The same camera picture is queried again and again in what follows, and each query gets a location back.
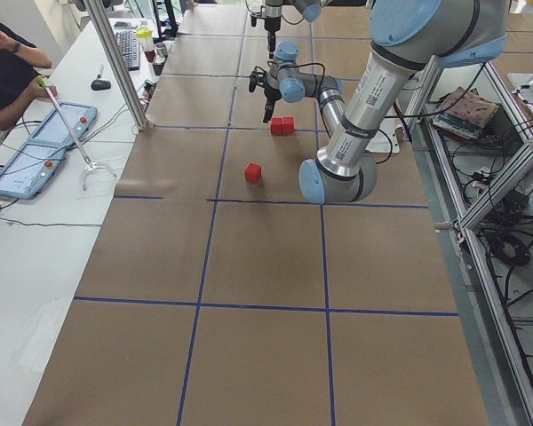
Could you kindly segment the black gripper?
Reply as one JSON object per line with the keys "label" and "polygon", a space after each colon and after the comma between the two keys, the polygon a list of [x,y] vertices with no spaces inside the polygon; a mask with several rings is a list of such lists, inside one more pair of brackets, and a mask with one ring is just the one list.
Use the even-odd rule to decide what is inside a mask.
{"label": "black gripper", "polygon": [[263,82],[263,91],[266,96],[266,104],[264,108],[263,123],[269,123],[272,119],[275,103],[282,98],[280,91],[273,87],[268,80]]}
{"label": "black gripper", "polygon": [[268,57],[272,59],[276,49],[276,32],[281,27],[281,6],[279,4],[265,5],[265,30],[267,34]]}

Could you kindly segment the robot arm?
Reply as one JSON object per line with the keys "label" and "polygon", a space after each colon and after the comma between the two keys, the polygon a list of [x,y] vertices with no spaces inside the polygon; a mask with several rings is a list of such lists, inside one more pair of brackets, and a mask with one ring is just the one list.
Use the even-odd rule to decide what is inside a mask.
{"label": "robot arm", "polygon": [[261,86],[266,95],[264,119],[270,120],[279,99],[313,98],[330,133],[329,144],[300,165],[303,197],[324,204],[368,196],[377,168],[366,147],[405,83],[432,57],[442,68],[494,59],[505,46],[508,11],[506,1],[378,1],[370,16],[367,66],[348,103],[334,77],[299,71],[294,43],[275,47],[268,70],[254,69],[250,76],[249,89]]}
{"label": "robot arm", "polygon": [[[288,1],[301,17],[307,22],[316,20],[322,12],[322,8],[330,1],[320,0],[296,0]],[[264,21],[264,29],[267,32],[268,57],[272,59],[276,49],[276,33],[281,29],[283,0],[264,1],[260,6],[258,19]]]}

